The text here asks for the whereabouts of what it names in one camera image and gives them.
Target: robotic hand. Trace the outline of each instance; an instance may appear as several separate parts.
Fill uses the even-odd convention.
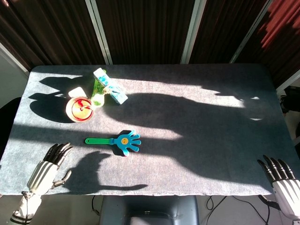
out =
[[[275,193],[277,202],[272,202],[260,195],[259,198],[268,206],[281,210],[290,219],[300,219],[300,181],[296,180],[288,164],[283,160],[263,156],[257,160],[262,166]]]
[[[71,151],[70,143],[55,144],[46,153],[43,161],[40,161],[27,183],[29,192],[22,191],[23,197],[19,209],[15,210],[9,224],[27,225],[31,222],[42,200],[41,195],[60,185],[63,185],[71,176],[69,170],[62,180],[54,181],[56,174],[67,154]]]

